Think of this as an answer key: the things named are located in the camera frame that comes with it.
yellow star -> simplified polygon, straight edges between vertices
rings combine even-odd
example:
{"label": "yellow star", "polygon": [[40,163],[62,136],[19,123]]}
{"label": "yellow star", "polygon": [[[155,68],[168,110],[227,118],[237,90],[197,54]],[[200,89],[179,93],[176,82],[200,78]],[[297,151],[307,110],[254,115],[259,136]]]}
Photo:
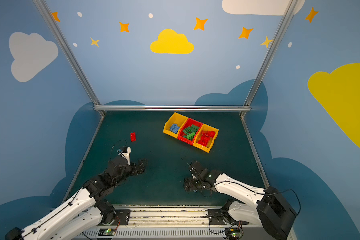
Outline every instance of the yellow star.
{"label": "yellow star", "polygon": [[99,47],[99,46],[97,45],[97,42],[100,41],[100,40],[95,41],[95,40],[93,40],[92,38],[91,38],[91,40],[92,40],[91,45],[96,45],[97,47]]}
{"label": "yellow star", "polygon": [[252,30],[253,30],[253,28],[252,28],[252,29],[246,29],[246,28],[243,27],[243,32],[242,32],[241,35],[239,36],[239,39],[240,39],[240,38],[246,38],[246,39],[248,39],[248,38],[250,37],[250,33],[251,33]]}
{"label": "yellow star", "polygon": [[273,41],[273,39],[269,40],[269,39],[268,39],[268,36],[266,36],[266,37],[265,37],[265,42],[262,43],[262,44],[260,44],[260,46],[261,46],[261,45],[265,45],[265,46],[267,46],[267,48],[268,48],[269,43],[272,42],[272,41]]}
{"label": "yellow star", "polygon": [[52,13],[52,16],[56,21],[60,21],[60,19],[58,18],[58,12]]}
{"label": "yellow star", "polygon": [[128,25],[129,25],[129,23],[126,23],[126,24],[123,24],[123,23],[121,23],[121,22],[119,22],[119,23],[120,23],[120,26],[121,26],[120,32],[126,31],[126,32],[129,33],[129,30],[128,30]]}
{"label": "yellow star", "polygon": [[193,30],[196,30],[196,29],[201,29],[204,31],[204,25],[206,23],[208,19],[204,19],[204,20],[200,20],[198,18],[196,18],[196,26]]}
{"label": "yellow star", "polygon": [[314,17],[316,14],[318,14],[318,13],[319,13],[318,11],[316,12],[316,11],[313,10],[313,8],[312,8],[311,12],[308,14],[308,16],[305,18],[305,20],[309,20],[309,23],[311,23],[313,17]]}

yellow cloud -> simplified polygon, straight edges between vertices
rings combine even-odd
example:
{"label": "yellow cloud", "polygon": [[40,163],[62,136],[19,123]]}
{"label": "yellow cloud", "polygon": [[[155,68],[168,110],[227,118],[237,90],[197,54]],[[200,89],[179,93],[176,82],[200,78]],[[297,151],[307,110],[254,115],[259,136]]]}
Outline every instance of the yellow cloud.
{"label": "yellow cloud", "polygon": [[317,72],[308,88],[344,133],[360,147],[360,63],[351,63],[331,74]]}
{"label": "yellow cloud", "polygon": [[182,33],[177,33],[172,29],[163,30],[157,41],[151,43],[151,51],[154,53],[191,53],[195,47],[188,42],[187,37]]}

blue wall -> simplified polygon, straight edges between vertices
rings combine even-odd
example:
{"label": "blue wall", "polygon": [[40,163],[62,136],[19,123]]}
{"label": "blue wall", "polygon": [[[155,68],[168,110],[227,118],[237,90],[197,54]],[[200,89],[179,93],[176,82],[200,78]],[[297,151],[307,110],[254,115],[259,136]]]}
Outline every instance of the blue wall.
{"label": "blue wall", "polygon": [[57,45],[31,0],[0,1],[0,239],[61,203],[100,119],[59,47],[36,76],[16,80],[14,32]]}
{"label": "blue wall", "polygon": [[[319,13],[310,23],[312,7]],[[350,63],[360,63],[360,0],[306,0],[245,117],[270,184],[301,199],[299,240],[360,238],[360,148],[307,85],[314,73]]]}
{"label": "blue wall", "polygon": [[[199,98],[228,94],[254,79],[267,51],[261,43],[266,36],[273,38],[281,20],[281,16],[230,14],[221,0],[101,1],[96,7],[90,0],[47,3],[58,13],[58,25],[102,104],[129,100],[145,105],[240,105],[236,98]],[[196,18],[208,19],[204,31],[194,30]],[[119,22],[129,23],[129,32],[121,32]],[[243,27],[253,28],[248,39],[239,39]],[[168,28],[184,34],[194,50],[152,52],[151,43]],[[91,38],[99,40],[99,47],[91,45]]]}

dark green table surface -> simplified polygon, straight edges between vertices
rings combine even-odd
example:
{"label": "dark green table surface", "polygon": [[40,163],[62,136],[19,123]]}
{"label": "dark green table surface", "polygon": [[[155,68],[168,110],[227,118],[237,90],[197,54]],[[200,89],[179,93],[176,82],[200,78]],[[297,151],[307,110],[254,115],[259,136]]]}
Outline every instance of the dark green table surface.
{"label": "dark green table surface", "polygon": [[[148,166],[144,174],[129,177],[106,197],[111,204],[223,205],[231,197],[216,192],[204,197],[183,189],[184,178],[190,176],[188,163],[195,160],[210,170],[218,169],[236,180],[264,187],[238,113],[180,113],[219,129],[209,153],[163,133],[172,114],[107,112],[70,196],[86,180],[106,169],[111,147],[120,139],[131,147],[131,162],[147,158]],[[136,133],[135,142],[130,141],[131,132]]]}

